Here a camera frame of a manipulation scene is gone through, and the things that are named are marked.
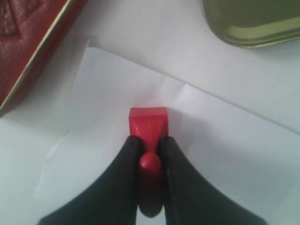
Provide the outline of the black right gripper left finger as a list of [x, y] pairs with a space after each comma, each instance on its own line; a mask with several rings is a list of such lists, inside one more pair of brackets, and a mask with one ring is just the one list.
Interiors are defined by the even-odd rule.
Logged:
[[138, 162], [143, 143], [129, 136], [99, 178], [76, 198], [40, 219], [40, 225], [134, 225]]

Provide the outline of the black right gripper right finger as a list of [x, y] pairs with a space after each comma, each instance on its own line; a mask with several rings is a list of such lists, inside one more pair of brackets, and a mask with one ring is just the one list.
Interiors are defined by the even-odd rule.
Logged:
[[190, 163], [173, 137], [159, 142], [168, 225], [264, 225], [258, 215], [211, 185]]

